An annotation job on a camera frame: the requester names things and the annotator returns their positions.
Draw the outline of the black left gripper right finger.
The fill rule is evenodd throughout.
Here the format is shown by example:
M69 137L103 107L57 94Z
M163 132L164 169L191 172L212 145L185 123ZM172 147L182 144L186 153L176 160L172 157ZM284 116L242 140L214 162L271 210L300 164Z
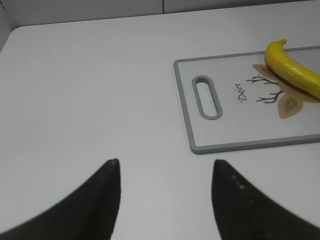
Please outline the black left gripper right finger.
M288 211L226 160L213 165L211 201L223 240L318 240L319 227Z

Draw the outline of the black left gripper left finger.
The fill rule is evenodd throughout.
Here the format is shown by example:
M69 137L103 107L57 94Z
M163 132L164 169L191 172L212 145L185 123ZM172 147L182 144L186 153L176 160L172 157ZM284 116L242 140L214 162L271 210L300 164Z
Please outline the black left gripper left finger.
M2 240L109 240L121 201L118 159L107 160L70 195L0 234Z

